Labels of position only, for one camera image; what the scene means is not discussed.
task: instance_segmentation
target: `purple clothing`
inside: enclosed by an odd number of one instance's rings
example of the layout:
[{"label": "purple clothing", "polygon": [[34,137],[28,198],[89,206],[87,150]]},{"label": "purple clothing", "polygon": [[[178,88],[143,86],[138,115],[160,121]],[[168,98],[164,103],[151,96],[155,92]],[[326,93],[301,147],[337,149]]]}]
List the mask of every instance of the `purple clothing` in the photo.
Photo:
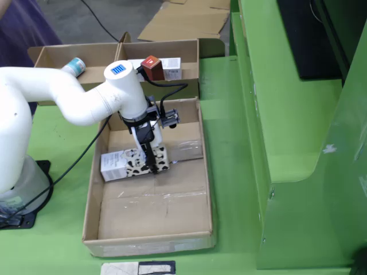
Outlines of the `purple clothing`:
[{"label": "purple clothing", "polygon": [[[0,19],[0,67],[33,67],[29,47],[59,44],[36,0],[13,0]],[[36,105],[30,107],[33,114]]]}]

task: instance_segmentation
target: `white label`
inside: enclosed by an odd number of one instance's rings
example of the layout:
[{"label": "white label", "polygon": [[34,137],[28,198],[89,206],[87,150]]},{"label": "white label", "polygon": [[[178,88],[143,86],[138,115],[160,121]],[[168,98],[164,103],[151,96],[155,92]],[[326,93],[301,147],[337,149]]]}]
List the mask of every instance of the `white label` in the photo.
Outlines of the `white label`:
[{"label": "white label", "polygon": [[7,213],[18,211],[23,206],[24,206],[23,200],[19,196],[11,199],[6,199],[4,201],[0,201],[0,209],[2,209]]}]

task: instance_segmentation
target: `concrete floor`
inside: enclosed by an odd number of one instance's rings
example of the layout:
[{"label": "concrete floor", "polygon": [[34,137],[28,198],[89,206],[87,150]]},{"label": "concrete floor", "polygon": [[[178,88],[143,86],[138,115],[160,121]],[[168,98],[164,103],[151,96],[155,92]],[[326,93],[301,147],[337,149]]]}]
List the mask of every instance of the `concrete floor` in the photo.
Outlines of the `concrete floor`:
[{"label": "concrete floor", "polygon": [[[128,31],[133,42],[159,10],[162,0],[85,0],[105,28],[117,39]],[[37,0],[49,23],[65,44],[113,42],[80,0]],[[229,45],[229,20],[220,33]]]}]

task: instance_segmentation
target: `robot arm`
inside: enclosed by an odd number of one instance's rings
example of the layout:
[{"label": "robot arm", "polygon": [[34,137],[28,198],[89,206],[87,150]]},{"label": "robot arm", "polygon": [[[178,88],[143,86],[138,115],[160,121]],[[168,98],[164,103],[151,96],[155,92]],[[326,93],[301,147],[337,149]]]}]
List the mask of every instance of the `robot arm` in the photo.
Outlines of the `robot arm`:
[{"label": "robot arm", "polygon": [[53,100],[76,125],[90,125],[119,111],[127,121],[146,117],[148,102],[132,64],[116,61],[106,81],[85,92],[70,74],[47,68],[0,68],[0,194],[17,182],[26,156],[32,117],[27,102]]}]

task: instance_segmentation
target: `white box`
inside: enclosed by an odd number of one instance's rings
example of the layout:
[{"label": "white box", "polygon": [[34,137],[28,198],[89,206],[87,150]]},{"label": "white box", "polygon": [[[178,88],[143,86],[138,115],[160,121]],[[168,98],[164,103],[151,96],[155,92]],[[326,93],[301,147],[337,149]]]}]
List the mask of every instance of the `white box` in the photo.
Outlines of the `white box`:
[{"label": "white box", "polygon": [[[182,70],[181,70],[181,58],[160,58],[162,61],[163,74],[165,75],[166,81],[171,80],[181,80],[182,79]],[[134,67],[134,69],[138,69],[140,64],[144,61],[144,59],[129,59]],[[144,78],[141,74],[138,74],[138,79],[140,82],[144,81]]]},{"label": "white box", "polygon": [[[164,145],[152,148],[158,171],[170,168]],[[101,173],[106,182],[131,176],[148,174],[145,154],[136,148],[101,155]]]}]

